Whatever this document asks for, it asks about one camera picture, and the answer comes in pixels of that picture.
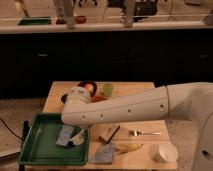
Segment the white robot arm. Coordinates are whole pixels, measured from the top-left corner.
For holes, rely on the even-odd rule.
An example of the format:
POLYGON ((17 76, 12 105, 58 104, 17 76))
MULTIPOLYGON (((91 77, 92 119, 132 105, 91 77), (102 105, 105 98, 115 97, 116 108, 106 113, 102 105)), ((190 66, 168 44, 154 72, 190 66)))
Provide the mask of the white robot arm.
POLYGON ((73 87, 61 113, 64 124, 81 126, 166 118, 197 124, 192 171, 213 171, 213 83, 161 86, 95 103, 85 88, 73 87))

